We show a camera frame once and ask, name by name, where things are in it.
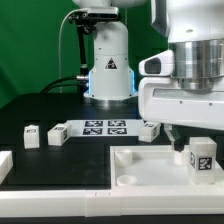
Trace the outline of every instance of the white platform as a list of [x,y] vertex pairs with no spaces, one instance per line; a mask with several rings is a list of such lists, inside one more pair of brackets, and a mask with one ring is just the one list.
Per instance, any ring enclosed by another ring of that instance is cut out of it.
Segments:
[[[127,152],[125,167],[115,164],[119,151]],[[111,190],[0,192],[0,217],[224,214],[224,172],[218,164],[215,184],[195,185],[187,167],[174,164],[170,146],[111,147],[110,156]],[[118,186],[122,175],[137,182]]]

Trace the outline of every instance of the white cable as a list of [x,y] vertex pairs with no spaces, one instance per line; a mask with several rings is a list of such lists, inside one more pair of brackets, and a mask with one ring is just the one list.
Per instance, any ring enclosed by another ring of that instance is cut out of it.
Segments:
[[72,10],[71,12],[69,12],[63,19],[62,23],[61,23],[61,27],[60,27],[60,31],[59,31],[59,43],[58,43],[58,63],[59,63],[59,79],[62,78],[62,60],[61,60],[61,40],[62,40],[62,31],[64,28],[64,24],[66,22],[66,20],[68,19],[68,17],[75,12],[83,12],[86,11],[87,8],[83,8],[83,9],[75,9]]

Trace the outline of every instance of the gray metal part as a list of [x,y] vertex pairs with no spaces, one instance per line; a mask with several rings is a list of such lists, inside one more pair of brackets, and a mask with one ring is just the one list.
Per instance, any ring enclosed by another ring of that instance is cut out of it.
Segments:
[[175,71],[183,89],[212,89],[213,79],[223,76],[224,40],[169,44],[174,52]]

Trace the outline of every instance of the black cable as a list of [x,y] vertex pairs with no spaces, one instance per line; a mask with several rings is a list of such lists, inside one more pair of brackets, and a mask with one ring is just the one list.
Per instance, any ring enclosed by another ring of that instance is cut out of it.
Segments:
[[61,83],[61,82],[69,81],[69,80],[77,80],[77,78],[76,78],[76,76],[70,76],[70,77],[65,77],[65,78],[53,81],[50,84],[48,84],[46,87],[44,87],[40,93],[45,93],[46,90],[48,90],[51,86],[54,86],[57,83]]
[[54,85],[54,86],[51,86],[49,87],[48,89],[46,89],[43,93],[48,93],[51,89],[54,89],[54,88],[58,88],[58,87],[69,87],[69,86],[79,86],[77,84],[61,84],[61,85]]

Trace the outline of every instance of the black panel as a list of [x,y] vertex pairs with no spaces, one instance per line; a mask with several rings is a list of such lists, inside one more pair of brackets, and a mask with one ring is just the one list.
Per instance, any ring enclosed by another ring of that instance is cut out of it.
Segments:
[[166,0],[155,0],[156,18],[152,22],[152,27],[162,35],[166,35],[167,31],[167,11]]
[[145,63],[145,72],[147,74],[160,74],[161,69],[162,65],[159,58],[153,58]]

